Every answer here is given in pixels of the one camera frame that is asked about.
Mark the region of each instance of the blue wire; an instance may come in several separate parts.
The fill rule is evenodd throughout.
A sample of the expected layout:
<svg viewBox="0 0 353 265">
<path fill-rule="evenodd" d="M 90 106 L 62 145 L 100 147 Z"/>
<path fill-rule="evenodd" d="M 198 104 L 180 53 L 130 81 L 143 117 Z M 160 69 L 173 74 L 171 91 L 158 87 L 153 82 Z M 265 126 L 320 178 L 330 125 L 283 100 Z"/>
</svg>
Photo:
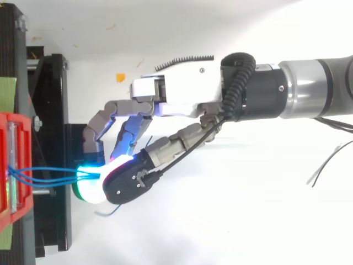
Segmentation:
<svg viewBox="0 0 353 265">
<path fill-rule="evenodd" d="M 30 182 L 27 182 L 23 179 L 21 179 L 19 176 L 17 176 L 16 172 L 13 172 L 12 170 L 9 171 L 9 173 L 15 178 L 17 179 L 19 182 L 22 182 L 28 186 L 31 186 L 31 187 L 39 187 L 39 188 L 52 188 L 52 187 L 58 187 L 58 186 L 63 186 L 63 185 L 68 185 L 68 184 L 73 184 L 73 183 L 76 183 L 78 180 L 76 181 L 67 181 L 67 182 L 61 182 L 61 183 L 53 183 L 53 184 L 49 184 L 49 185 L 45 185 L 45 184 L 34 184 L 34 183 L 30 183 Z"/>
<path fill-rule="evenodd" d="M 73 181 L 73 180 L 79 180 L 78 178 L 81 179 L 81 177 L 65 177 L 65 178 L 57 178 L 57 179 L 40 179 L 40 178 L 33 178 L 33 177 L 29 177 L 26 176 L 25 174 L 22 174 L 19 172 L 19 170 L 16 170 L 12 167 L 8 167 L 12 172 L 15 172 L 17 175 L 20 175 L 21 177 L 28 179 L 30 181 L 35 181 L 35 182 L 43 182 L 43 183 L 55 183 L 55 182 L 60 182 L 60 181 Z"/>
<path fill-rule="evenodd" d="M 17 172 L 36 171 L 36 170 L 64 171 L 64 172 L 85 173 L 85 174 L 96 174 L 96 175 L 99 175 L 99 173 L 89 173 L 89 172 L 86 172 L 86 171 L 81 171 L 81 170 L 77 170 L 77 169 L 73 169 L 73 168 L 61 168 L 61 167 L 26 167 L 26 168 L 16 169 Z"/>
</svg>

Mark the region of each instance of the black cable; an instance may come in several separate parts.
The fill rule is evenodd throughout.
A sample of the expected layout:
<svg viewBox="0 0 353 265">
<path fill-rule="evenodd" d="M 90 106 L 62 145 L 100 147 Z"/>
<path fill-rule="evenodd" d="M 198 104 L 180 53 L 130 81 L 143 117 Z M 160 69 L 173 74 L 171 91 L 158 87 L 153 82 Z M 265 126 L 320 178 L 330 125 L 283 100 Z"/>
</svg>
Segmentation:
<svg viewBox="0 0 353 265">
<path fill-rule="evenodd" d="M 328 163 L 339 151 L 341 151 L 343 148 L 345 148 L 347 145 L 351 144 L 352 142 L 353 142 L 353 141 L 350 141 L 350 142 L 348 142 L 347 144 L 342 145 L 339 149 L 337 149 L 335 152 L 333 152 L 333 153 L 329 156 L 329 158 L 327 158 L 327 160 L 325 161 L 325 163 L 323 163 L 323 165 L 321 166 L 320 171 L 319 171 L 318 175 L 317 175 L 316 178 L 315 178 L 314 184 L 311 186 L 312 188 L 314 188 L 314 186 L 315 186 L 315 184 L 316 184 L 316 181 L 318 181 L 318 178 L 319 178 L 319 176 L 320 176 L 322 170 L 324 169 L 324 167 L 327 165 L 327 163 Z"/>
<path fill-rule="evenodd" d="M 208 132 L 199 139 L 190 149 L 188 149 L 185 153 L 183 153 L 181 156 L 179 156 L 177 159 L 175 159 L 172 163 L 167 165 L 164 169 L 159 171 L 160 175 L 163 175 L 166 173 L 166 171 L 170 170 L 172 167 L 174 167 L 177 163 L 179 163 L 185 156 L 187 156 L 189 153 L 193 152 L 201 143 L 203 143 L 210 135 L 213 133 L 218 127 L 222 126 L 223 123 L 225 123 L 227 120 L 223 119 L 219 123 L 215 124 Z"/>
<path fill-rule="evenodd" d="M 324 120 L 328 123 L 332 123 L 332 124 L 335 124 L 337 126 L 341 126 L 341 127 L 344 127 L 344 128 L 347 128 L 347 129 L 352 129 L 353 130 L 353 125 L 351 124 L 348 124 L 348 123 L 343 123 L 341 121 L 337 121 L 337 120 L 330 120 L 330 119 L 326 119 L 326 118 L 319 118 L 321 120 Z"/>
<path fill-rule="evenodd" d="M 118 206 L 114 209 L 114 211 L 112 211 L 112 212 L 109 213 L 109 214 L 102 214 L 102 213 L 100 213 L 100 212 L 98 212 L 98 211 L 95 211 L 94 214 L 95 214 L 95 215 L 98 215 L 98 216 L 101 216 L 101 217 L 109 217 L 109 216 L 111 216 L 113 213 L 115 213 L 121 206 L 122 206 L 122 204 L 118 205 Z"/>
<path fill-rule="evenodd" d="M 335 121 L 335 120 L 328 120 L 328 119 L 324 119 L 324 118 L 314 118 L 314 120 L 322 123 L 322 124 L 325 124 L 327 126 L 330 126 L 331 128 L 333 129 L 336 129 L 336 130 L 342 130 L 342 131 L 346 131 L 347 133 L 350 133 L 350 134 L 353 134 L 353 126 L 350 125 L 350 124 L 347 124 L 347 123 L 341 123 L 339 121 Z"/>
<path fill-rule="evenodd" d="M 255 71 L 255 59 L 242 52 L 230 54 L 221 61 L 221 66 L 237 67 L 237 72 L 231 86 L 227 89 L 226 95 L 222 101 L 222 115 L 226 119 L 232 119 L 235 116 L 235 109 L 238 99 L 247 86 L 248 80 Z"/>
<path fill-rule="evenodd" d="M 151 142 L 151 140 L 152 140 L 152 137 L 153 137 L 153 135 L 151 135 L 151 137 L 149 138 L 149 140 L 148 140 L 148 142 L 146 143 L 146 146 L 145 146 L 145 148 L 149 145 L 149 143 Z"/>
</svg>

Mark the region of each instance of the orange sticker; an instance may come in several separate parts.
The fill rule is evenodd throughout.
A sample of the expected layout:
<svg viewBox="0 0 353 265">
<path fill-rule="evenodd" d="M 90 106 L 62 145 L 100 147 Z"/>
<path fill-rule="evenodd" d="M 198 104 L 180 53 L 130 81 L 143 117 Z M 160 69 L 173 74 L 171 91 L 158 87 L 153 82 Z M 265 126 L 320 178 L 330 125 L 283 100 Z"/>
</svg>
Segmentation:
<svg viewBox="0 0 353 265">
<path fill-rule="evenodd" d="M 117 73 L 116 74 L 116 81 L 118 82 L 118 83 L 121 83 L 121 82 L 123 82 L 124 80 L 125 80 L 125 74 L 124 73 Z"/>
</svg>

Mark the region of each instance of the red plastic container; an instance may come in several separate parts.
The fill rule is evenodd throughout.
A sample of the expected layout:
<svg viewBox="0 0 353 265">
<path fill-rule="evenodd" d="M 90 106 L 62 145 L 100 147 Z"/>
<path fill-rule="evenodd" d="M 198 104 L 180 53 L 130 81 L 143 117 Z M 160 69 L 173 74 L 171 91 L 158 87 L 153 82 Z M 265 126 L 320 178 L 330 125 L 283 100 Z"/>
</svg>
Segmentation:
<svg viewBox="0 0 353 265">
<path fill-rule="evenodd" d="M 23 115 L 13 113 L 0 113 L 0 231 L 7 225 L 14 223 L 24 216 L 33 207 L 32 187 L 13 180 L 7 174 L 9 152 L 9 124 L 13 126 L 15 139 L 16 168 L 32 166 L 31 156 L 31 120 Z M 12 186 L 15 181 L 17 201 L 14 211 L 12 208 Z"/>
</svg>

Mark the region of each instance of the screw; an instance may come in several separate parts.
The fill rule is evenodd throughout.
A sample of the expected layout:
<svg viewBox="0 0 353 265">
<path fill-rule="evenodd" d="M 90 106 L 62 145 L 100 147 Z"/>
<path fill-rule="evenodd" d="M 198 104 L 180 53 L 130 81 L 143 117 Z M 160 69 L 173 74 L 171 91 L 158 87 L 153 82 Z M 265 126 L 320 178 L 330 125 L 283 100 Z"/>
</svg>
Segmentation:
<svg viewBox="0 0 353 265">
<path fill-rule="evenodd" d="M 16 20 L 16 28 L 22 32 L 26 32 L 26 16 L 21 15 L 17 20 Z"/>
<path fill-rule="evenodd" d="M 62 68 L 67 71 L 69 69 L 69 66 L 68 66 L 68 61 L 67 60 L 64 60 L 63 62 L 63 65 L 62 65 Z"/>
<path fill-rule="evenodd" d="M 40 128 L 43 126 L 43 122 L 39 119 L 38 116 L 33 118 L 33 127 L 35 131 L 39 131 Z"/>
</svg>

